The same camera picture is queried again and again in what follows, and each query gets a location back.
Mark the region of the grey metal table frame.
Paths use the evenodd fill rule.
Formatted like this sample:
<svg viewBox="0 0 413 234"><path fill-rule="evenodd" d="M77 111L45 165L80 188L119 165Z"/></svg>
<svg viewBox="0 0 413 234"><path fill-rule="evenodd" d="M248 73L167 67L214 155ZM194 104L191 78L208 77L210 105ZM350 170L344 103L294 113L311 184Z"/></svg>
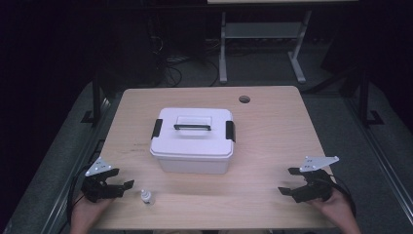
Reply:
<svg viewBox="0 0 413 234"><path fill-rule="evenodd" d="M297 22L228 22L226 13L221 14L220 54L218 59L219 82L228 82L226 62L227 39L295 39L295 48L288 52L288 58L295 77L300 84L307 82L298 56L306 35L312 12L307 11Z"/></svg>

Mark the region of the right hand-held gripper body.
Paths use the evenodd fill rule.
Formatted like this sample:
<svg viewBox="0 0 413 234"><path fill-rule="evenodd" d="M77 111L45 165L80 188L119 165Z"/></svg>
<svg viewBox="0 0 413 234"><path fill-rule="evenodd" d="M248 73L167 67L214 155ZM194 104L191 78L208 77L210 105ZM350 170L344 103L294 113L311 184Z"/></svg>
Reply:
<svg viewBox="0 0 413 234"><path fill-rule="evenodd" d="M306 156L299 167L300 171L307 173L306 185L292 189L292 198L296 203L307 202L317 198L323 201L331 196L333 181L323 168L339 161L338 156Z"/></svg>

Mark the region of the aluminium floor rail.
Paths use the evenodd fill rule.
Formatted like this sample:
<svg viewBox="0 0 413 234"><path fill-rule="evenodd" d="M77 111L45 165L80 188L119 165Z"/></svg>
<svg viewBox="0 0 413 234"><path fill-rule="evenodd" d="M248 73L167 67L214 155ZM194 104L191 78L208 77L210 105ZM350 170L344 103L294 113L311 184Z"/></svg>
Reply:
<svg viewBox="0 0 413 234"><path fill-rule="evenodd" d="M373 154L378 162L379 168L384 174L384 177L400 204L401 209L405 213L410 224L413 226L413 197L409 194L406 187L397 175L394 166L389 161L384 149L380 146L377 137L371 132L370 126L364 124L358 116L357 105L351 99L345 99L347 108L355 119L358 127L361 130L364 138L367 140Z"/></svg>
<svg viewBox="0 0 413 234"><path fill-rule="evenodd" d="M111 103L106 99L99 123L95 127L86 124L88 126L87 137L83 141L80 151L75 154L74 162L67 164L69 172L64 174L63 186L53 201L52 210L47 215L41 234L65 234L69 229L71 212L85 177L85 172L102 150L106 135L105 129L107 128L105 118L110 108Z"/></svg>

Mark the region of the small clear dropper bottle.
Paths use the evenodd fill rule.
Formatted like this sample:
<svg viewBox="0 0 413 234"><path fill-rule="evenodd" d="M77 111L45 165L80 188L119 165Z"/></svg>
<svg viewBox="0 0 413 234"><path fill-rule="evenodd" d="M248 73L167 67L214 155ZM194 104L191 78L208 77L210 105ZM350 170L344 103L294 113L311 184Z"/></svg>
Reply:
<svg viewBox="0 0 413 234"><path fill-rule="evenodd" d="M149 190L142 189L140 191L140 198L142 202L146 205L154 205L155 204L155 197Z"/></svg>

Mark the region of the white plastic storage box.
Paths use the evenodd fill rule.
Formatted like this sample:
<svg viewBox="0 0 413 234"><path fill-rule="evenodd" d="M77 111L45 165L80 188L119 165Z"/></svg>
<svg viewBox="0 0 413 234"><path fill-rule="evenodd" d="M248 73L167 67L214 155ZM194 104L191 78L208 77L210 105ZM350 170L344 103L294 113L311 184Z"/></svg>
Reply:
<svg viewBox="0 0 413 234"><path fill-rule="evenodd" d="M228 171L232 153L227 155L152 154L168 173L222 175Z"/></svg>

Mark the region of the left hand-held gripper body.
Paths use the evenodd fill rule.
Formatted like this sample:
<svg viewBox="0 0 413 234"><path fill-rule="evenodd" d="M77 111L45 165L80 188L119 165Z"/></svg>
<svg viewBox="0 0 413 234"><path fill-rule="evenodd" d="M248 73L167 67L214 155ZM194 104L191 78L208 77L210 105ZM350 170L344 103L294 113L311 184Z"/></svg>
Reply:
<svg viewBox="0 0 413 234"><path fill-rule="evenodd" d="M81 191L89 201L95 203L100 199L113 199L123 196L125 191L123 184L108 184L106 181L99 182L97 180L98 174L112 169L116 168L106 163L102 157L98 157L87 169Z"/></svg>

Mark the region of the person's right hand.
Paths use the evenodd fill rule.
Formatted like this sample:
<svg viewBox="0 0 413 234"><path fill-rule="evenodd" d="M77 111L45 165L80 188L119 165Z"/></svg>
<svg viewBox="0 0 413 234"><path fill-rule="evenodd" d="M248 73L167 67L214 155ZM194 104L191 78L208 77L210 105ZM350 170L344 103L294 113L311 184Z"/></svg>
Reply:
<svg viewBox="0 0 413 234"><path fill-rule="evenodd" d="M314 199L308 201L308 204L313 206L337 227L344 227L355 220L350 203L337 189L332 190L329 199L325 201Z"/></svg>

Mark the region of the black metal post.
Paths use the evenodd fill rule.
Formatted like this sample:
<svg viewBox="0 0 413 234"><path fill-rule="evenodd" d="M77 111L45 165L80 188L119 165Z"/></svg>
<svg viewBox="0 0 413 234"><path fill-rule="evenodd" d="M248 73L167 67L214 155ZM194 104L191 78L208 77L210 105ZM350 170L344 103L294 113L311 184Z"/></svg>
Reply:
<svg viewBox="0 0 413 234"><path fill-rule="evenodd" d="M384 121L375 110L368 108L369 98L369 73L365 67L360 69L359 94L358 94L358 118L365 128L372 125L383 125Z"/></svg>
<svg viewBox="0 0 413 234"><path fill-rule="evenodd" d="M95 127L102 118L105 102L106 96L101 89L101 83L95 76L92 80L92 109L84 113L81 122Z"/></svg>

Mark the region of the person's left hand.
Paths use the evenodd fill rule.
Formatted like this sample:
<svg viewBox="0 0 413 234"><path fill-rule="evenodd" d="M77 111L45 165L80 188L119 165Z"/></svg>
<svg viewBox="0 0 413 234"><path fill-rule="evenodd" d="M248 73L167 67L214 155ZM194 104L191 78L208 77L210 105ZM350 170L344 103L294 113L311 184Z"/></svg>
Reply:
<svg viewBox="0 0 413 234"><path fill-rule="evenodd" d="M113 199L100 199L94 203L81 193L73 205L71 226L91 228L112 203Z"/></svg>

